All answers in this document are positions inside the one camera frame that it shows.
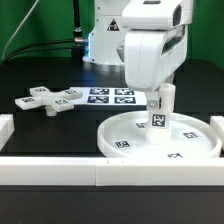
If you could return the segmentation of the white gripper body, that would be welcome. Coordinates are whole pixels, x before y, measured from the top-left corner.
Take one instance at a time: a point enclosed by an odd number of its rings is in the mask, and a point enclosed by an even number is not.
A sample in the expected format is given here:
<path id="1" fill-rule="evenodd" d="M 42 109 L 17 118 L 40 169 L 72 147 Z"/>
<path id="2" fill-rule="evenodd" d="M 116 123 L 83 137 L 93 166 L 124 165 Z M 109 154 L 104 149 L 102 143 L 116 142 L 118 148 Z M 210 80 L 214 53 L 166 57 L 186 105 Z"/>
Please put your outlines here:
<path id="1" fill-rule="evenodd" d="M 117 48 L 127 86 L 153 92 L 185 61 L 188 26 L 171 30 L 129 30 Z"/>

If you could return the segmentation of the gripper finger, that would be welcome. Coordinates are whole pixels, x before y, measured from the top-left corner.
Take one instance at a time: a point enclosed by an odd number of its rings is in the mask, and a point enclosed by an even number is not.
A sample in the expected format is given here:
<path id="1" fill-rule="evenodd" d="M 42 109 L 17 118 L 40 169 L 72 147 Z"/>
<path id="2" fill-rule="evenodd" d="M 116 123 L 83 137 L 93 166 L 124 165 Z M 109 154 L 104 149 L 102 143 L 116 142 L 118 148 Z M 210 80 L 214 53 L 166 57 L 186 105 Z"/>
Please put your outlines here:
<path id="1" fill-rule="evenodd" d="M 158 90 L 153 92 L 146 92 L 147 110 L 149 112 L 160 112 L 161 111 L 161 97 Z"/>

